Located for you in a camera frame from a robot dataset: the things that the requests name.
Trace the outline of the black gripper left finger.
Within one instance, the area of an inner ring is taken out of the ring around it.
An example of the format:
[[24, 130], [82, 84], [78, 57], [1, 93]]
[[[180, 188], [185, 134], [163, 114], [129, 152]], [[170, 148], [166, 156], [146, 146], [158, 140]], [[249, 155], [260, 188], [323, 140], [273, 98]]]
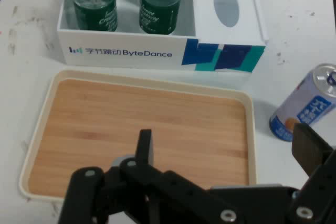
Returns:
[[59, 223], [108, 223], [125, 213], [136, 223], [244, 223], [243, 213], [179, 174], [152, 165], [151, 130], [141, 130], [135, 155], [104, 172], [76, 170]]

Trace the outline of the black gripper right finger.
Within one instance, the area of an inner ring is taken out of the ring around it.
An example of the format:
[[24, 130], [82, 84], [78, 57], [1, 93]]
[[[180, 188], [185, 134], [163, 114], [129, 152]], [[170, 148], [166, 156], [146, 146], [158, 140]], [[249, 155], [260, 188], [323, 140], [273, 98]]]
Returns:
[[297, 124], [292, 155], [308, 180], [286, 209], [285, 223], [335, 223], [335, 149], [307, 124]]

